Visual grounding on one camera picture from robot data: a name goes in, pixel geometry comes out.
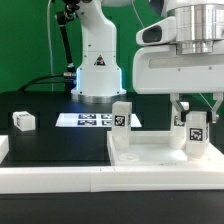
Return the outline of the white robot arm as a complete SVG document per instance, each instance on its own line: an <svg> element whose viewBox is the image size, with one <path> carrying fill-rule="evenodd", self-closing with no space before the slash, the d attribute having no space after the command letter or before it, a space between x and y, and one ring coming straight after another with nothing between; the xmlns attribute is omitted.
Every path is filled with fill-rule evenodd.
<svg viewBox="0 0 224 224"><path fill-rule="evenodd" d="M162 20L136 34L140 49L133 59L132 83L139 94L168 94L180 119L186 112L179 96L211 93L216 101L207 120L217 120L224 101L224 0L148 0ZM116 64L116 27L103 7L131 0L80 0L74 15L82 27L82 64L73 93L84 98L121 94Z"/></svg>

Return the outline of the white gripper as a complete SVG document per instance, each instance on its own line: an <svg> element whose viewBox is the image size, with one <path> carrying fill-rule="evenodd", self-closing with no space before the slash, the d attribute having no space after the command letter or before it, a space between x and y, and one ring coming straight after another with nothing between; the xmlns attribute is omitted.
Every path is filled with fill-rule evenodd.
<svg viewBox="0 0 224 224"><path fill-rule="evenodd" d="M170 94L181 122L186 121L186 112L180 93L214 93L215 104L206 119L208 123L216 123L224 102L224 40L210 43L211 52L183 54L178 52L177 35L174 16L136 34L141 48L133 60L133 87L140 94Z"/></svg>

